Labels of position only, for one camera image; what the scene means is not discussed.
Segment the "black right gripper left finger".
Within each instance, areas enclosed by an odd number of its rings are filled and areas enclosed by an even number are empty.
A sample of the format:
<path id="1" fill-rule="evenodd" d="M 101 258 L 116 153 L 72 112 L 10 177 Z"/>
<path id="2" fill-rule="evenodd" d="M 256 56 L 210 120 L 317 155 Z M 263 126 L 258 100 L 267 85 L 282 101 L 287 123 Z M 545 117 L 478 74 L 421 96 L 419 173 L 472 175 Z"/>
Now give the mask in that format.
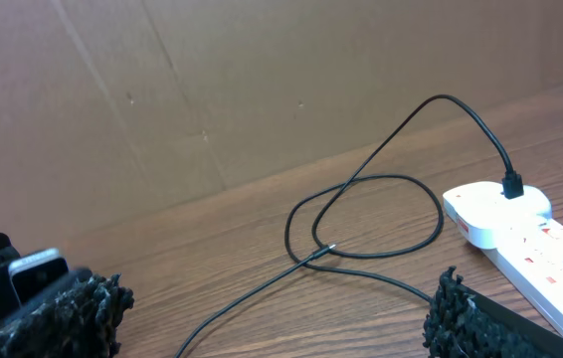
<path id="1" fill-rule="evenodd" d="M 110 277 L 73 272 L 0 325 L 0 358 L 112 358 L 133 290 Z"/>

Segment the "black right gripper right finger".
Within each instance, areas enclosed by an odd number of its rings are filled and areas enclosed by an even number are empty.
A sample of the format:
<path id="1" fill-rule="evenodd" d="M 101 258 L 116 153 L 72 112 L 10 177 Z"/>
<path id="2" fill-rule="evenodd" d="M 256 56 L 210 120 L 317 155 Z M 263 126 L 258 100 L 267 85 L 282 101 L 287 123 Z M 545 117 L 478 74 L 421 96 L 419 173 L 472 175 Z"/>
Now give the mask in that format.
<path id="1" fill-rule="evenodd" d="M 563 337 L 463 284 L 449 267 L 424 321 L 423 346 L 440 358 L 563 358 Z"/>

